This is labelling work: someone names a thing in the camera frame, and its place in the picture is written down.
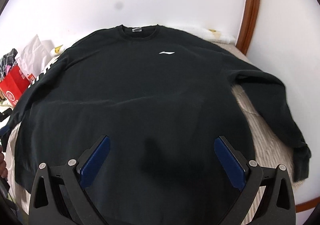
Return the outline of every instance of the sweatshirt's right sleeve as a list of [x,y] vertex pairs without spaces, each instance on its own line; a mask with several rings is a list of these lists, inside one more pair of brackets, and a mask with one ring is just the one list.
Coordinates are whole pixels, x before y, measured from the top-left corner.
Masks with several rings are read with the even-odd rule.
[[68,65],[68,51],[65,51],[57,60],[53,61],[44,71],[30,84],[20,97],[17,105],[9,118],[7,126],[8,131],[1,138],[3,151],[6,151],[8,139],[12,129],[22,121],[25,111],[31,104],[37,100],[44,89],[50,89],[58,76],[66,69]]

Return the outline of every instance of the sweatshirt's left sleeve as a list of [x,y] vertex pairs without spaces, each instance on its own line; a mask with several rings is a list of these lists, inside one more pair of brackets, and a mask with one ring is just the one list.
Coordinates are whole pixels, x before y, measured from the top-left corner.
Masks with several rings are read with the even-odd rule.
[[230,83],[240,84],[257,112],[264,118],[277,137],[293,148],[294,181],[306,179],[309,174],[311,151],[297,124],[292,119],[286,101],[284,84],[275,76],[228,56],[225,73]]

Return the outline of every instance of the plaid cloth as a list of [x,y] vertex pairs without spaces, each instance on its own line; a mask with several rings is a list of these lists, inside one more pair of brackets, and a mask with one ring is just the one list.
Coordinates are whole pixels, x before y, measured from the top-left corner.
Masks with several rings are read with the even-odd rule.
[[10,52],[5,54],[2,58],[0,58],[0,79],[3,81],[6,76],[6,68],[7,66],[15,66],[17,64],[15,57],[18,54],[17,50],[13,48]]

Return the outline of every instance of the blue gripper pad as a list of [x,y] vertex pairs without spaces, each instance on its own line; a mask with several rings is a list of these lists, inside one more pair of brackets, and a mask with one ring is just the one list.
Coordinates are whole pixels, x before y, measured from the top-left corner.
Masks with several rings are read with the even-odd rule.
[[245,186],[245,172],[221,138],[214,141],[214,151],[234,188]]
[[87,188],[93,183],[109,152],[110,139],[106,136],[80,170],[79,184],[81,188]]

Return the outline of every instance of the white logo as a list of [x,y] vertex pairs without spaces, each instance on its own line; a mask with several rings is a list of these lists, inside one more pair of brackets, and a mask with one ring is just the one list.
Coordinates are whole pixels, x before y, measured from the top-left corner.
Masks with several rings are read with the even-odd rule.
[[7,94],[7,98],[9,98],[11,101],[15,100],[14,95],[9,90],[6,92],[6,94]]
[[166,51],[163,51],[163,52],[160,52],[159,54],[173,54],[174,52],[166,52]]

